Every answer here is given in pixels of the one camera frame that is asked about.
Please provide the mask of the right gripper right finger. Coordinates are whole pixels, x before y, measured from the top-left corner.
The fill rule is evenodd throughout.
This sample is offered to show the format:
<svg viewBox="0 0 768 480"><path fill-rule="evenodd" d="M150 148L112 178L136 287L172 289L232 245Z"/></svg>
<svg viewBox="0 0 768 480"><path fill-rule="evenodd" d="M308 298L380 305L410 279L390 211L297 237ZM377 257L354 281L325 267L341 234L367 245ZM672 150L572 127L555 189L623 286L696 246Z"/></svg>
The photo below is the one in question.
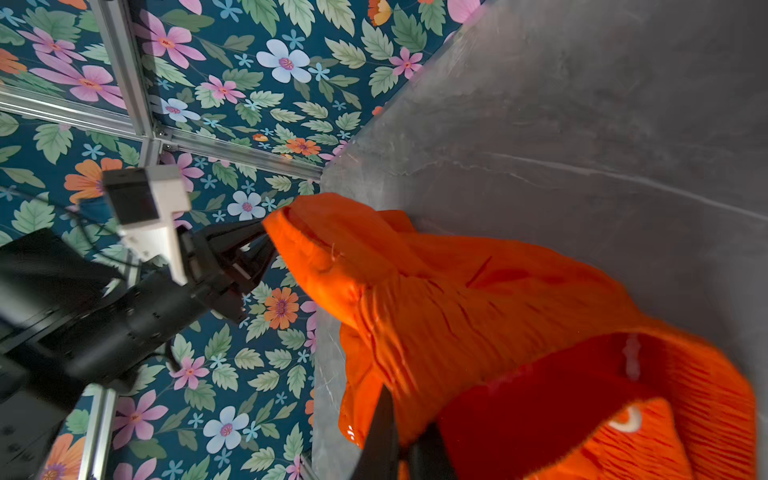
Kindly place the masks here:
<svg viewBox="0 0 768 480"><path fill-rule="evenodd" d="M425 432L405 450L404 460L411 480L458 479L436 423L429 424Z"/></svg>

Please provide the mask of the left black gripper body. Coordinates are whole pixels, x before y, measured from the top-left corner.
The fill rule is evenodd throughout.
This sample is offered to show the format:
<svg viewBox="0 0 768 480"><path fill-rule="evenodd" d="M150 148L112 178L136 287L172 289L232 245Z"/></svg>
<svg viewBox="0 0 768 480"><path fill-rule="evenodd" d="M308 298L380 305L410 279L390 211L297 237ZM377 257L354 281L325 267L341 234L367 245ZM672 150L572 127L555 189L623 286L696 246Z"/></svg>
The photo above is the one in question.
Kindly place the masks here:
<svg viewBox="0 0 768 480"><path fill-rule="evenodd" d="M245 280L238 262L241 248L215 252L206 241L206 230L179 231L182 265L195 296L210 310L240 324L246 317L240 283Z"/></svg>

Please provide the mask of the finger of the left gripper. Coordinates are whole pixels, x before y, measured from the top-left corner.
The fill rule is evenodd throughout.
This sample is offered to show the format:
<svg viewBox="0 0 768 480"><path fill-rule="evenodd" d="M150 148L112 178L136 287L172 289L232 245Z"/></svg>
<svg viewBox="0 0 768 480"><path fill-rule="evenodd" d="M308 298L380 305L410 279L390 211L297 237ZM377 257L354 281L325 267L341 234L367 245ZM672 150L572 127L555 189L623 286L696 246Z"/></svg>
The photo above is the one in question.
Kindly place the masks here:
<svg viewBox="0 0 768 480"><path fill-rule="evenodd" d="M269 236L262 236L241 248L238 252L238 262L245 280L240 283L242 294L251 293L263 280L278 255Z"/></svg>

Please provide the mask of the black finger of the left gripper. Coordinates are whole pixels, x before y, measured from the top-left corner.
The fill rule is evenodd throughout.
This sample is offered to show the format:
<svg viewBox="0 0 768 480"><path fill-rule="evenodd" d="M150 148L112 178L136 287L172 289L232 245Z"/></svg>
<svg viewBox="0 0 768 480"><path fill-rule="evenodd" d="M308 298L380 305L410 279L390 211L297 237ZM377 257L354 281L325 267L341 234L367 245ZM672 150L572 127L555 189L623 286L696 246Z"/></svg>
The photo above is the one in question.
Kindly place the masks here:
<svg viewBox="0 0 768 480"><path fill-rule="evenodd" d="M206 228L206 241L215 252L230 252L266 234L259 220L212 225Z"/></svg>

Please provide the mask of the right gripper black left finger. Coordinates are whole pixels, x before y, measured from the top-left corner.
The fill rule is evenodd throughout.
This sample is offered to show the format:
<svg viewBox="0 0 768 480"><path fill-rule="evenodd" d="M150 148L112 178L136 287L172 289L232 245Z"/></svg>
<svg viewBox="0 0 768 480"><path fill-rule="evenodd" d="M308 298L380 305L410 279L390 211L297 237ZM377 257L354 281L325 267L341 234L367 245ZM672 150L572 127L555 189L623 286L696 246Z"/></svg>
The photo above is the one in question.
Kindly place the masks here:
<svg viewBox="0 0 768 480"><path fill-rule="evenodd" d="M351 480L396 480L399 443L391 392L383 387L372 418L369 435L350 477Z"/></svg>

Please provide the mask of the orange shorts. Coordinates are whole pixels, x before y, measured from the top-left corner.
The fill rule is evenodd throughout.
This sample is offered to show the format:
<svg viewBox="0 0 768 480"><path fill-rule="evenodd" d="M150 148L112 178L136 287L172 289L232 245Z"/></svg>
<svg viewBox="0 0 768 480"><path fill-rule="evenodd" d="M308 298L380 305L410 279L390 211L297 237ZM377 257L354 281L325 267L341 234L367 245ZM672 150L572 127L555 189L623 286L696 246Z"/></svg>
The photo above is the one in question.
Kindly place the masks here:
<svg viewBox="0 0 768 480"><path fill-rule="evenodd" d="M343 436L370 446L391 394L400 478L429 437L459 479L756 477L750 383L603 272L518 241L421 233L333 193L264 226L340 322Z"/></svg>

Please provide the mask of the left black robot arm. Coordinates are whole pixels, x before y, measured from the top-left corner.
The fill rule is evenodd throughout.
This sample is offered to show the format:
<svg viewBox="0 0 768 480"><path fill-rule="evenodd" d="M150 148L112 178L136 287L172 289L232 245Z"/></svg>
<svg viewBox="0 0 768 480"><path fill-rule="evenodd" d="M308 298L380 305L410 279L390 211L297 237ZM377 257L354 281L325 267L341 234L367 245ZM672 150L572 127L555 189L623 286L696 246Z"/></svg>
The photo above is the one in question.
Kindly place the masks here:
<svg viewBox="0 0 768 480"><path fill-rule="evenodd" d="M132 287L48 229L1 249L1 475L39 474L84 389L125 392L138 366L209 311L241 322L244 296L276 249L262 223L180 232L188 279L154 272Z"/></svg>

